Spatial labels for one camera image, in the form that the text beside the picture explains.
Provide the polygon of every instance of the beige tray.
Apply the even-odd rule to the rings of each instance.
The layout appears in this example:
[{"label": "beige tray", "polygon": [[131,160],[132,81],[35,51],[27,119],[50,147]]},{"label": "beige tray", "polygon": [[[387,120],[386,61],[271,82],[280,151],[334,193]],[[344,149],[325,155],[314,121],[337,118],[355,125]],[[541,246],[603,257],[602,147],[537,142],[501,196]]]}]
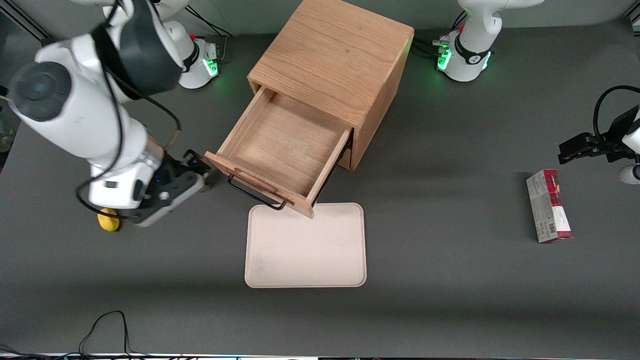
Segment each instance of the beige tray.
[{"label": "beige tray", "polygon": [[316,204],[313,220],[290,208],[249,212],[244,281],[252,288],[346,288],[367,279],[364,212]]}]

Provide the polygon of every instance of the table surface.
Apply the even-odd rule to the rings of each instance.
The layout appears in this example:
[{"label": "table surface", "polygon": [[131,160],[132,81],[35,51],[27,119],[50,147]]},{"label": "table surface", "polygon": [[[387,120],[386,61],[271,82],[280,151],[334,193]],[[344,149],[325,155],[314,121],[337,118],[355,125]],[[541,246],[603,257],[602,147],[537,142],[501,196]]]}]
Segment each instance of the table surface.
[{"label": "table surface", "polygon": [[[156,97],[184,124],[174,155],[220,146],[272,39],[233,38],[220,78]],[[360,288],[247,287],[255,203],[218,177],[152,227],[102,231],[73,196],[86,162],[21,127],[0,176],[0,340],[73,351],[96,317],[121,309],[142,352],[637,359],[639,188],[617,180],[626,163],[556,158],[559,143],[591,131],[606,88],[640,85],[630,24],[505,29],[495,46],[467,84],[412,53],[360,167],[331,176],[320,201],[365,211]],[[602,127],[635,104],[612,95]],[[171,135],[151,105],[127,107],[156,137]],[[525,187],[542,168],[559,169],[574,233],[553,245],[536,242]],[[113,317],[87,350],[121,346]]]}]

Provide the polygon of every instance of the yellow object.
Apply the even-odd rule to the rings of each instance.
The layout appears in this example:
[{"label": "yellow object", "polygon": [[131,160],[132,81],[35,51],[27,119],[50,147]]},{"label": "yellow object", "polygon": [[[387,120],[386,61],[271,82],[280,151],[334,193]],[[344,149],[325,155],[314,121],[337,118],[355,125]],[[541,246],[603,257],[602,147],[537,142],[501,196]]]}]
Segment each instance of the yellow object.
[{"label": "yellow object", "polygon": [[[103,208],[101,210],[103,213],[117,215],[115,210],[109,208]],[[100,223],[100,227],[105,229],[106,231],[118,231],[120,228],[120,219],[119,218],[110,218],[104,215],[98,214],[98,222]]]}]

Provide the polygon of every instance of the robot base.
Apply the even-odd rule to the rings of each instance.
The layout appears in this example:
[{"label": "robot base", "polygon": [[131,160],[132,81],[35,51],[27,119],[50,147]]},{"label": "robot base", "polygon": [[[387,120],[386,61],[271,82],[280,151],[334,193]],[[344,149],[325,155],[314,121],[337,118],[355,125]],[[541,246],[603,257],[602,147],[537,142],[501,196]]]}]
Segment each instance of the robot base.
[{"label": "robot base", "polygon": [[[448,35],[440,37],[443,44],[453,44],[460,31],[452,31]],[[475,80],[480,73],[486,69],[491,52],[484,58],[479,59],[478,63],[469,65],[465,58],[456,50],[455,46],[448,45],[444,48],[444,52],[438,58],[436,69],[444,72],[452,80],[461,83],[467,83]]]},{"label": "robot base", "polygon": [[194,43],[198,46],[200,55],[189,72],[183,72],[179,80],[180,85],[187,89],[201,88],[218,76],[216,44],[210,44],[202,39],[196,39]]}]

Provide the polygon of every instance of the green led light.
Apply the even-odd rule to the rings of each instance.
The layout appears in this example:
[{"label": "green led light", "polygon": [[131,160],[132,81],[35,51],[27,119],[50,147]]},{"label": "green led light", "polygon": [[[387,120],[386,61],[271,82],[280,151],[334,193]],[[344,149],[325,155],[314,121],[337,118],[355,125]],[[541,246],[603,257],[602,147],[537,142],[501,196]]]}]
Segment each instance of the green led light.
[{"label": "green led light", "polygon": [[211,77],[218,75],[218,62],[216,60],[202,59],[202,63],[204,63]]},{"label": "green led light", "polygon": [[438,67],[440,70],[445,70],[447,65],[449,64],[449,60],[451,59],[451,50],[447,49],[444,53],[440,55],[438,59]]},{"label": "green led light", "polygon": [[482,65],[482,69],[486,69],[486,66],[489,65],[489,58],[491,57],[491,51],[486,55],[486,60],[484,61],[484,65]]}]

